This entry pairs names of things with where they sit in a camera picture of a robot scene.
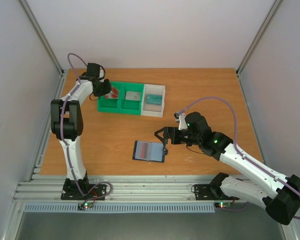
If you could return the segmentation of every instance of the vent grille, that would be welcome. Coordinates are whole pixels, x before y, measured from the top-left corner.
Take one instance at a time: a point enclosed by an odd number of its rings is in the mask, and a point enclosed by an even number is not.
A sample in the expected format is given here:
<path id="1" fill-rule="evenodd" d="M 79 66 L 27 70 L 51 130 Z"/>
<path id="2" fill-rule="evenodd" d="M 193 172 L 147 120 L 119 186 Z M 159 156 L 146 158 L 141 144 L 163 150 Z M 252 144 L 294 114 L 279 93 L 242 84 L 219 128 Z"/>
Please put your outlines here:
<path id="1" fill-rule="evenodd" d="M 77 203 L 27 203 L 28 213 L 214 213 L 213 203 L 97 203 L 79 210 Z"/>

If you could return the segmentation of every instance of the green tray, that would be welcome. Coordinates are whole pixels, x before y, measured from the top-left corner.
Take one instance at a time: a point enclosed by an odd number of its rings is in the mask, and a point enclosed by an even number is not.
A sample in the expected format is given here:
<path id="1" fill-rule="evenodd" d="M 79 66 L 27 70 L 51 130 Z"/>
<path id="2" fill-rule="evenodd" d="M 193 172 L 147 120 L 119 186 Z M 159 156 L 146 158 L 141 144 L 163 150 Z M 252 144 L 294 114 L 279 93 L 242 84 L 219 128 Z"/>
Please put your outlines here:
<path id="1" fill-rule="evenodd" d="M 112 81 L 111 85 L 118 89 L 119 97 L 118 99 L 109 99 L 105 98 L 105 96 L 100 97 L 97 101 L 98 111 L 106 113 L 141 115 L 144 84 Z M 125 97 L 128 91 L 140 92 L 140 101 L 126 100 Z"/>

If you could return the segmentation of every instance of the wooden table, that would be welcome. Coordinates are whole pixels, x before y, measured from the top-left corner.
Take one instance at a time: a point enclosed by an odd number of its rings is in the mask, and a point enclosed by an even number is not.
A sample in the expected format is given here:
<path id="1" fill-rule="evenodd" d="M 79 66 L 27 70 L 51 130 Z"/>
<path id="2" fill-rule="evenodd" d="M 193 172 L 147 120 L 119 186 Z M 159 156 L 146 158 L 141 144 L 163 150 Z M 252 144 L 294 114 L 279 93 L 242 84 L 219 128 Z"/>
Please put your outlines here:
<path id="1" fill-rule="evenodd" d="M 84 129 L 81 153 L 88 175 L 214 175 L 237 174 L 230 166 L 212 157 L 168 144 L 165 163 L 132 160 L 136 140 L 158 142 L 154 132 L 162 127 L 177 127 L 174 113 L 205 96 L 218 96 L 231 103 L 238 117 L 238 144 L 255 158 L 261 155 L 235 70 L 232 68 L 146 68 L 106 69 L 110 81 L 165 85 L 163 117 L 106 113 L 97 111 L 97 102 L 89 98 L 81 106 Z M 76 81 L 69 70 L 62 96 Z M 221 101 L 205 100 L 186 113 L 197 111 L 213 131 L 234 136 L 230 109 Z M 66 175 L 65 157 L 56 136 L 51 134 L 40 174 Z"/>

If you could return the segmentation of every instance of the white wall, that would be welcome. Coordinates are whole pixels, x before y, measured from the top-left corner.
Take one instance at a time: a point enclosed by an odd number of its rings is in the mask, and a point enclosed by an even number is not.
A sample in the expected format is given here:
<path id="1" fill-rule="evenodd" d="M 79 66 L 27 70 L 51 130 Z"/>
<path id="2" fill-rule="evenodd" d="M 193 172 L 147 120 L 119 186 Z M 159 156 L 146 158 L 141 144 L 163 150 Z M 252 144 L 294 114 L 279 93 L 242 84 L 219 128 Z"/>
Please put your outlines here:
<path id="1" fill-rule="evenodd" d="M 300 177 L 300 0 L 283 1 L 241 81 L 265 161 Z"/>
<path id="2" fill-rule="evenodd" d="M 59 76 L 17 0 L 0 1 L 0 234 Z"/>
<path id="3" fill-rule="evenodd" d="M 238 68 L 273 0 L 28 3 L 65 69 L 69 52 L 107 68 Z"/>

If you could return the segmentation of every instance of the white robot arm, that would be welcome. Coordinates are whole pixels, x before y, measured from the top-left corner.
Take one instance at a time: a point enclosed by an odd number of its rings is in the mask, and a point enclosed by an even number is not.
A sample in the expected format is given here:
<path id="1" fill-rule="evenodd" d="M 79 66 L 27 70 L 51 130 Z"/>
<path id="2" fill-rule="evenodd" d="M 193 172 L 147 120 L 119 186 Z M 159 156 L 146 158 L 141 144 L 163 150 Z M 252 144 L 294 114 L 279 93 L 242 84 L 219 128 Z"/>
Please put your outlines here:
<path id="1" fill-rule="evenodd" d="M 77 80 L 67 95 L 51 102 L 51 130 L 62 146 L 67 168 L 66 178 L 70 181 L 87 178 L 80 147 L 84 127 L 80 106 L 89 95 L 100 97 L 111 91 L 110 81 L 104 80 L 104 77 L 105 72 L 100 65 L 88 63 L 87 71 L 80 76 L 80 82 Z"/>
<path id="2" fill-rule="evenodd" d="M 277 222 L 288 225 L 300 208 L 300 178 L 287 177 L 264 165 L 221 132 L 212 131 L 198 112 L 174 115 L 179 127 L 164 127 L 155 136 L 164 144 L 197 145 L 207 156 L 215 158 L 241 172 L 254 184 L 219 173 L 209 188 L 215 200 L 236 197 L 263 209 Z"/>

